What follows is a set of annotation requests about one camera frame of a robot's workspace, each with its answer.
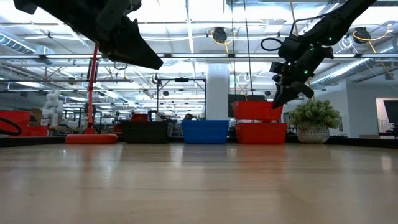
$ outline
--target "white column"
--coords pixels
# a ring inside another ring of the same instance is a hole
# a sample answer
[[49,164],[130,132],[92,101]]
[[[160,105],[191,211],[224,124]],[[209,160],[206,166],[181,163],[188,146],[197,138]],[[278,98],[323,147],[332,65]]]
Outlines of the white column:
[[207,73],[207,120],[228,120],[228,64],[209,64]]

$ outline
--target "red pole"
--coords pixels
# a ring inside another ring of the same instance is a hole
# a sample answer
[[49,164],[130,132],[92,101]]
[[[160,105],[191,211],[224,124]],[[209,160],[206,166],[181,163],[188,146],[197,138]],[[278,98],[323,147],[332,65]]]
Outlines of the red pole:
[[94,76],[95,76],[95,68],[97,64],[97,52],[98,46],[94,47],[94,55],[93,55],[93,65],[91,67],[91,75],[90,75],[90,83],[88,84],[88,124],[85,133],[86,134],[94,134],[94,117],[93,117],[93,86],[94,86]]

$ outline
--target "green plant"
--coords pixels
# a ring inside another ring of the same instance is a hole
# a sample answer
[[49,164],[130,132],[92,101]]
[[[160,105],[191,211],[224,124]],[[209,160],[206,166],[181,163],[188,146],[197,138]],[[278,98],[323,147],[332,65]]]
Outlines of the green plant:
[[290,112],[290,123],[302,129],[314,126],[336,129],[339,126],[339,116],[340,113],[330,105],[330,101],[309,100]]

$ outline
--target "red stand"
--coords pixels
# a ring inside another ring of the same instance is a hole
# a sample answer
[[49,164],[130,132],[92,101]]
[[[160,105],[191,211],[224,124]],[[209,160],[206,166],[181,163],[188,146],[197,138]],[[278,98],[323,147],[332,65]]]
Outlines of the red stand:
[[93,115],[93,86],[96,68],[98,46],[95,45],[93,64],[91,68],[90,83],[88,85],[88,124],[85,134],[68,134],[65,143],[67,144],[112,144],[118,142],[115,134],[94,134],[94,115]]

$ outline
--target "potted plant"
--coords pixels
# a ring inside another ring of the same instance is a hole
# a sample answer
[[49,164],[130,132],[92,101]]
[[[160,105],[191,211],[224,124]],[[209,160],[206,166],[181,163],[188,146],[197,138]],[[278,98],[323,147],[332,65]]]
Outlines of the potted plant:
[[323,144],[329,139],[329,128],[338,128],[339,115],[330,101],[309,100],[290,112],[290,123],[296,125],[300,142]]

